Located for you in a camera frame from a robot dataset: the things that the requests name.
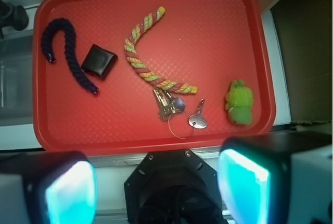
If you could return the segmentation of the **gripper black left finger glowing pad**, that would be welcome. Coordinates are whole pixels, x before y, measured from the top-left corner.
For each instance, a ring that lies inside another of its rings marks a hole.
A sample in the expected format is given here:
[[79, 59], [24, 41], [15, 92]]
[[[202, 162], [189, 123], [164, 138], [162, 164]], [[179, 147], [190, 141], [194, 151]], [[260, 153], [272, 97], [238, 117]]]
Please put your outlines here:
[[93, 223], [97, 179], [79, 151], [1, 154], [1, 223]]

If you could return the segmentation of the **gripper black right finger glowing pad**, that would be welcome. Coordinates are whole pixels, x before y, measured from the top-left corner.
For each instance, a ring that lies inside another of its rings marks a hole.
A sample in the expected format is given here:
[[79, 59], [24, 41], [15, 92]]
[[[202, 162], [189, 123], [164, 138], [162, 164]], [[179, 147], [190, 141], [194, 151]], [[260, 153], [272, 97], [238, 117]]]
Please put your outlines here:
[[236, 223], [332, 223], [332, 135], [230, 137], [221, 145], [217, 183]]

